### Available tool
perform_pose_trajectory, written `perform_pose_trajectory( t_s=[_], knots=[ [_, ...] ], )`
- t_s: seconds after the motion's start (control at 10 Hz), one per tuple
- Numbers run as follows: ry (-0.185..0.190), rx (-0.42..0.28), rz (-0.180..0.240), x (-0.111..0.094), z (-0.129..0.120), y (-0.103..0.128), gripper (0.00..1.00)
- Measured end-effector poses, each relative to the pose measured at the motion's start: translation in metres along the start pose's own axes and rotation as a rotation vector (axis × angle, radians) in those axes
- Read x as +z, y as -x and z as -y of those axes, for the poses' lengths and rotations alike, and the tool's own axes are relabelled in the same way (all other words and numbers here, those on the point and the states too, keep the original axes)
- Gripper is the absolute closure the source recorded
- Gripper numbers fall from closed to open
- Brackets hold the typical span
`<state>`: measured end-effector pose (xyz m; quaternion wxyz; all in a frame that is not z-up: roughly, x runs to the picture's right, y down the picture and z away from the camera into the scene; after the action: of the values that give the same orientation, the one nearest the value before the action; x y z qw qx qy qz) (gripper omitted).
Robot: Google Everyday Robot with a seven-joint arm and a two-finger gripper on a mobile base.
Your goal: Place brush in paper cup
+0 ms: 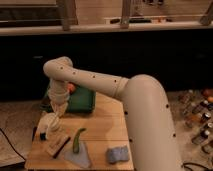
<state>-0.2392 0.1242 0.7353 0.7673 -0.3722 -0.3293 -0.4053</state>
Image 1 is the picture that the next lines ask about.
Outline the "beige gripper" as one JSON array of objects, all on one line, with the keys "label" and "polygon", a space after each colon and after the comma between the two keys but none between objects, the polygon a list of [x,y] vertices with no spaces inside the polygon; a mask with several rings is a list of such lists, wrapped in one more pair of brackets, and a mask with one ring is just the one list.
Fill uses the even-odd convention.
[{"label": "beige gripper", "polygon": [[61,105],[58,105],[56,103],[53,104],[53,111],[59,116],[62,117],[67,109],[68,103],[63,103]]}]

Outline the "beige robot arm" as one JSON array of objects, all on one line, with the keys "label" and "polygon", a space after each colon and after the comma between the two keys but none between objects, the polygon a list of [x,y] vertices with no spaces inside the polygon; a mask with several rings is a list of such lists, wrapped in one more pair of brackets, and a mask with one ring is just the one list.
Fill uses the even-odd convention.
[{"label": "beige robot arm", "polygon": [[114,98],[123,104],[133,167],[137,171],[184,171],[174,122],[163,86],[152,76],[131,78],[75,69],[67,57],[47,61],[53,102],[68,101],[71,82]]}]

